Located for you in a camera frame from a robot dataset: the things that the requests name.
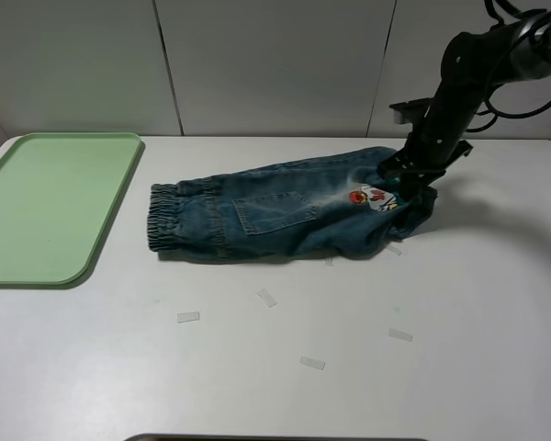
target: small paper piece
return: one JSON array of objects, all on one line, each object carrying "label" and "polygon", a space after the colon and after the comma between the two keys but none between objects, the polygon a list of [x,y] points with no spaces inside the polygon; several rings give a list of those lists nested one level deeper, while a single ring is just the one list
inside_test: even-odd
[{"label": "small paper piece", "polygon": [[394,245],[392,245],[391,243],[388,244],[388,246],[386,247],[389,251],[391,251],[392,253],[394,254],[397,254],[397,255],[402,255],[402,250],[400,250],[399,248],[395,247]]},{"label": "small paper piece", "polygon": [[262,300],[267,308],[271,308],[272,306],[275,306],[277,304],[277,302],[274,300],[271,294],[267,292],[267,289],[265,288],[257,293],[257,297]]},{"label": "small paper piece", "polygon": [[300,363],[309,368],[315,368],[318,370],[324,370],[324,361],[315,360],[314,358],[308,358],[307,356],[302,356],[300,358]]},{"label": "small paper piece", "polygon": [[200,320],[199,312],[183,312],[181,314],[177,314],[178,323],[193,322],[195,320]]},{"label": "small paper piece", "polygon": [[405,340],[407,342],[412,341],[412,335],[394,328],[389,328],[388,335],[390,337],[399,338],[400,340]]}]

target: green tray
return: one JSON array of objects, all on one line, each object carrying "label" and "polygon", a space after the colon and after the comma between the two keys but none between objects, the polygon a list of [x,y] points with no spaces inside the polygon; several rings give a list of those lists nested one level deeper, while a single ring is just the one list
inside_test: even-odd
[{"label": "green tray", "polygon": [[35,133],[0,159],[0,285],[88,268],[141,150],[132,133]]}]

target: white tabletop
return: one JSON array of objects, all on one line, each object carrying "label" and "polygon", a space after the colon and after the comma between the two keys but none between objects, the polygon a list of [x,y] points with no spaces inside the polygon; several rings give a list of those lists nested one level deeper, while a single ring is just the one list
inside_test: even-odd
[{"label": "white tabletop", "polygon": [[[402,255],[334,266],[162,262],[150,186],[403,141],[143,141],[93,275],[0,290],[0,441],[551,440],[551,141],[473,141]],[[177,323],[191,311],[198,322]]]}]

